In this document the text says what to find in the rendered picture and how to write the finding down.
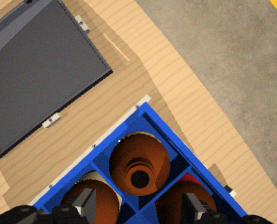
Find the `dark blue crate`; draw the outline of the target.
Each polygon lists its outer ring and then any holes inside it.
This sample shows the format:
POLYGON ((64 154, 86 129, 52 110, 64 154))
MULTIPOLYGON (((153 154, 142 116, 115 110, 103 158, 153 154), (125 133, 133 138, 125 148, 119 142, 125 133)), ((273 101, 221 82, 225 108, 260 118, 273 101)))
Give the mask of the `dark blue crate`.
POLYGON ((226 221, 241 223, 241 217, 248 215, 146 101, 32 206, 35 206, 38 211, 42 208, 47 214, 52 214, 52 209, 60 205, 64 194, 71 186, 73 186, 85 173, 92 170, 96 170, 122 198, 116 224, 159 224, 154 201, 186 173, 191 174, 210 193, 215 201, 217 212, 225 214, 227 216, 226 221), (144 112, 154 121, 163 133, 158 134, 144 119, 142 116, 144 112), (131 125, 134 121, 136 122, 131 125), (115 185, 109 173, 109 158, 112 150, 125 135, 134 131, 144 131, 155 136, 166 148, 170 157, 171 167, 166 183, 161 189, 147 196, 133 196, 123 192, 115 185), (118 137, 121 133, 123 134, 118 137), (187 161, 185 156, 190 162, 187 161), (185 162, 184 159, 186 159, 188 163, 185 162), (199 175, 196 175, 196 173, 199 175), (207 184, 204 184, 205 181, 207 184), (212 189, 213 191, 211 191, 212 189), (220 195, 218 195, 218 193, 220 195), (223 200, 223 198, 225 200, 223 200), (227 205, 227 203, 229 205, 227 205), (231 207, 233 209, 231 209, 231 207))

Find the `grey rectangular tray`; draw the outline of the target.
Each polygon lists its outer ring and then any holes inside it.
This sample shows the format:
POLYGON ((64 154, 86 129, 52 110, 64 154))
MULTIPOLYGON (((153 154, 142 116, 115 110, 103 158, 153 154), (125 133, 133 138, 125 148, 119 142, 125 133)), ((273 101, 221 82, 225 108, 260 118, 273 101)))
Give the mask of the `grey rectangular tray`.
POLYGON ((0 19, 0 159, 112 73, 62 0, 18 4, 0 19))

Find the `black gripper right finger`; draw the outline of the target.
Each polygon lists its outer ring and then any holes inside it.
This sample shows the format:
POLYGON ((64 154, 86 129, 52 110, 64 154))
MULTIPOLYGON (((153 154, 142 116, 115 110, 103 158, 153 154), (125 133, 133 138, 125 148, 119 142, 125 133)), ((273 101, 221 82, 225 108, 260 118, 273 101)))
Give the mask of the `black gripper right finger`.
POLYGON ((227 222, 226 220, 225 214, 213 211, 206 202, 198 200, 194 193, 182 193, 181 224, 273 224, 258 215, 244 215, 241 223, 227 222))

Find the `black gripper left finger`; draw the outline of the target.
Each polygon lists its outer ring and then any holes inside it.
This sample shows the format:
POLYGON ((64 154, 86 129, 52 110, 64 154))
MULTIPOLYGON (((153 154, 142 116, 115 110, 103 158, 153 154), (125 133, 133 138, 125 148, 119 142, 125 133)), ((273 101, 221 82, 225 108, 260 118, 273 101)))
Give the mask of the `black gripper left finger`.
POLYGON ((36 207, 21 205, 0 214, 0 224, 93 224, 95 215, 96 189, 85 188, 65 205, 54 207, 52 214, 37 214, 36 207))

